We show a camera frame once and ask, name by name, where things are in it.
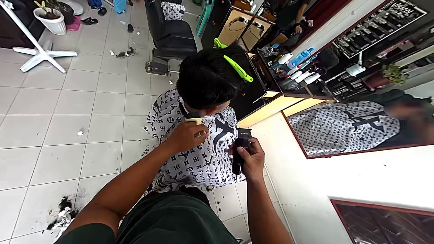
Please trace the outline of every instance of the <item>green plastic chair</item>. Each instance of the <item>green plastic chair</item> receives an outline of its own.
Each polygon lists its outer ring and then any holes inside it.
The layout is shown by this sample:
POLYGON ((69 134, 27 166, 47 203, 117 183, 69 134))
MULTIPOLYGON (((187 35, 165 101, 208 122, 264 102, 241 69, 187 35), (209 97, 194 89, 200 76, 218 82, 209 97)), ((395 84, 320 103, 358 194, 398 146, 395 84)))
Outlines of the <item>green plastic chair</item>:
POLYGON ((214 0, 207 0, 207 4, 205 4, 204 10, 202 10, 202 14, 199 16, 199 19, 197 20, 196 28, 201 24, 199 27, 199 30, 197 31, 197 36, 199 37, 202 32, 202 28, 204 27, 205 23, 207 22, 208 18, 210 17, 211 11, 214 7, 214 0))

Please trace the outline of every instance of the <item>green hair clip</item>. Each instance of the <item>green hair clip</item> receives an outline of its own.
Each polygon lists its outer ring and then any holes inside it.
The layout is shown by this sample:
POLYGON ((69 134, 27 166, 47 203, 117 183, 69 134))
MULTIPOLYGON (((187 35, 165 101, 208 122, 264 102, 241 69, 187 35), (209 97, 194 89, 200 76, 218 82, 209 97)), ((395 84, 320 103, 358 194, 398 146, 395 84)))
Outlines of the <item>green hair clip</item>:
POLYGON ((249 76, 243 68, 241 68, 235 61, 233 61, 230 57, 223 55, 224 59, 235 69, 235 71, 241 76, 241 78, 245 79, 248 82, 252 82, 253 78, 249 76))
MULTIPOLYGON (((227 45, 220 42, 218 38, 214 39, 214 45, 220 49, 227 48, 227 45)), ((235 71, 240 75, 241 78, 245 79, 248 82, 252 82, 253 78, 249 76, 243 68, 241 68, 235 61, 233 61, 230 57, 223 55, 224 59, 235 69, 235 71)))

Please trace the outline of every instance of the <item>pink bag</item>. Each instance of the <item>pink bag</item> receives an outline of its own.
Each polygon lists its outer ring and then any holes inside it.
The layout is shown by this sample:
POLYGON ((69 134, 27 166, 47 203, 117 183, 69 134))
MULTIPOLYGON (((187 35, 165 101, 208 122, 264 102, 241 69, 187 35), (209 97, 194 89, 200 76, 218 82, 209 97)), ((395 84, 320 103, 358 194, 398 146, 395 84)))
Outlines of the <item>pink bag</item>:
POLYGON ((81 20, 77 16, 74 16, 74 22, 70 25, 66 25, 66 30, 78 31, 80 29, 81 20))

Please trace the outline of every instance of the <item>dark green shirt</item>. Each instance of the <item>dark green shirt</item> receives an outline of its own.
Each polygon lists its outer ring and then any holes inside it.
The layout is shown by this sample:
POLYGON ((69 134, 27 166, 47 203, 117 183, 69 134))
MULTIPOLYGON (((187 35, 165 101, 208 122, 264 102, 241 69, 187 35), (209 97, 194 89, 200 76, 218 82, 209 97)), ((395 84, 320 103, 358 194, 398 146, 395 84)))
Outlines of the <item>dark green shirt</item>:
POLYGON ((276 19, 276 25, 281 29, 287 29, 296 19, 298 9, 303 3, 309 4, 310 0, 287 0, 288 3, 279 12, 276 19))
POLYGON ((181 192, 140 200, 125 216, 116 238, 104 224, 87 224, 55 244, 228 243, 237 244, 213 210, 181 192))

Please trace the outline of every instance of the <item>hand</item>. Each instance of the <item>hand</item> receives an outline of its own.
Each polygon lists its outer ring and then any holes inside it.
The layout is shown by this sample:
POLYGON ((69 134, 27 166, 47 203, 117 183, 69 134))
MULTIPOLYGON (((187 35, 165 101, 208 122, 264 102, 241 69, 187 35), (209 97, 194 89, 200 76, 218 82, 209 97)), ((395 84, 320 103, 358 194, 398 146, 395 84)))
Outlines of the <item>hand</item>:
POLYGON ((174 153, 185 152, 203 143, 209 135, 205 125, 196 125, 194 122, 179 124, 163 143, 174 153))
POLYGON ((296 33, 301 34, 303 32, 303 28, 301 26, 296 26, 296 33))
MULTIPOLYGON (((238 153, 244 159, 243 173, 248 180, 263 180, 265 159, 264 150, 262 150, 258 139, 255 137, 252 137, 249 141, 251 142, 249 144, 250 153, 242 147, 237 148, 238 153)), ((233 144, 225 151, 228 152, 229 155, 232 155, 233 144)))

